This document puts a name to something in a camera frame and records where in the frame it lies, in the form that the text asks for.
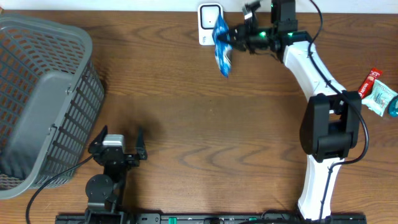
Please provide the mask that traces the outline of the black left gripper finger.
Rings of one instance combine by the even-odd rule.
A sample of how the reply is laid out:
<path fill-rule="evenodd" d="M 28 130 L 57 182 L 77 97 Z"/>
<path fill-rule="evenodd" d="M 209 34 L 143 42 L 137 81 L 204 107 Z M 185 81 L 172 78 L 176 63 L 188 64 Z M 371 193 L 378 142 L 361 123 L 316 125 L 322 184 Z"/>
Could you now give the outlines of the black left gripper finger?
<path fill-rule="evenodd" d="M 97 137 L 95 137 L 94 140 L 89 144 L 88 152 L 99 153 L 99 151 L 103 147 L 103 141 L 107 134 L 108 134 L 108 126 L 105 125 L 103 129 L 100 131 L 100 133 L 97 135 Z"/>
<path fill-rule="evenodd" d="M 140 159 L 147 159 L 146 145 L 144 142 L 144 132 L 142 128 L 139 128 L 138 130 L 135 150 Z"/>

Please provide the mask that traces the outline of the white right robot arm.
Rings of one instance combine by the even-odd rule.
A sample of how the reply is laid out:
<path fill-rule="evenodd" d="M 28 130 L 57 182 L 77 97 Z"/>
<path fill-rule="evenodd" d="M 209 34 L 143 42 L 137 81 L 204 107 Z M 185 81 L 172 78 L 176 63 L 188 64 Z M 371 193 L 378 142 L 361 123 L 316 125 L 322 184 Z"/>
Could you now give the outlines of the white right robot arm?
<path fill-rule="evenodd" d="M 295 76 L 307 99 L 299 138 L 307 155 L 305 182 L 297 202 L 298 213 L 265 212 L 261 223 L 366 223 L 362 214 L 331 213 L 333 188 L 349 150 L 358 141 L 361 98 L 346 91 L 319 58 L 315 39 L 298 29 L 295 1 L 271 2 L 271 27 L 259 27 L 260 1 L 243 6 L 244 23 L 218 40 L 239 51 L 255 54 L 270 50 Z"/>

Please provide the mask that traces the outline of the blue mouthwash bottle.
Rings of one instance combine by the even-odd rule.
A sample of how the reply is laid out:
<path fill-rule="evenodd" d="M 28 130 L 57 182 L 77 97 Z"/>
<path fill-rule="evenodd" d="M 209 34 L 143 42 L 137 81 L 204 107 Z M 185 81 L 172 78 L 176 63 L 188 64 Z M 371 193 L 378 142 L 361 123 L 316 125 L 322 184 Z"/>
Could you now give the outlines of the blue mouthwash bottle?
<path fill-rule="evenodd" d="M 388 105 L 388 115 L 397 118 L 398 117 L 398 96 L 395 96 Z"/>

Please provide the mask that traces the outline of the green wet wipes pack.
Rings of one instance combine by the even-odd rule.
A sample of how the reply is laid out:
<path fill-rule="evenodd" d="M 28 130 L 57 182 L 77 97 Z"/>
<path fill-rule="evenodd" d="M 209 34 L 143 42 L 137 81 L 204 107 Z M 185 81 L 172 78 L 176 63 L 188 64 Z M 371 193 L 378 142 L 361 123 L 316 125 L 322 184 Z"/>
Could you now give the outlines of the green wet wipes pack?
<path fill-rule="evenodd" d="M 389 103 L 396 96 L 397 93 L 394 90 L 383 84 L 383 82 L 376 80 L 371 93 L 362 100 L 362 104 L 379 116 L 383 116 Z"/>

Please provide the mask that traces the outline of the red Nescafe coffee stick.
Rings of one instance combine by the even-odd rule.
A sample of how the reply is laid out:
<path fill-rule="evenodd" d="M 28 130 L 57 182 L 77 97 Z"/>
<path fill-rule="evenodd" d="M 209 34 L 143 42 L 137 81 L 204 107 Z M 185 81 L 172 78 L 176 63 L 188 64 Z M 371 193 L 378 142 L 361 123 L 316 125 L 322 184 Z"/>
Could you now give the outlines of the red Nescafe coffee stick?
<path fill-rule="evenodd" d="M 375 81 L 383 74 L 382 70 L 372 68 L 367 77 L 364 79 L 362 85 L 358 89 L 358 94 L 361 99 L 365 98 L 372 90 Z"/>

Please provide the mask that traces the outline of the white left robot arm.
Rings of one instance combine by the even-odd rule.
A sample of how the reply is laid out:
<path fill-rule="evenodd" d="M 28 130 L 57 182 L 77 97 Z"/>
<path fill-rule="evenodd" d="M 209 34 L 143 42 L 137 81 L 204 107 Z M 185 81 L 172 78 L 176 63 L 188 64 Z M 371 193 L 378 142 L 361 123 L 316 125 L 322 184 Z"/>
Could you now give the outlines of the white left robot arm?
<path fill-rule="evenodd" d="M 104 171 L 94 175 L 86 184 L 88 207 L 83 223 L 135 222 L 134 216 L 122 209 L 122 203 L 128 171 L 148 158 L 143 130 L 138 130 L 135 153 L 126 153 L 125 147 L 124 136 L 108 134 L 106 126 L 90 143 L 88 152 Z"/>

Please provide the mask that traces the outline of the blue Oreo cookie pack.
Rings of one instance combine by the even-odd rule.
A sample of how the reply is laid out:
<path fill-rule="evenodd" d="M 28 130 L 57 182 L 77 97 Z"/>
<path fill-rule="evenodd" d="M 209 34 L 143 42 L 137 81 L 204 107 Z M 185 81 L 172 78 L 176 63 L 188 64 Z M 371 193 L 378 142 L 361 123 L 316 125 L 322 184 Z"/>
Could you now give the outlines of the blue Oreo cookie pack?
<path fill-rule="evenodd" d="M 215 22 L 212 32 L 213 42 L 215 44 L 215 60 L 221 74 L 228 78 L 231 71 L 231 53 L 232 46 L 218 39 L 222 34 L 228 34 L 229 28 L 223 17 L 219 15 Z"/>

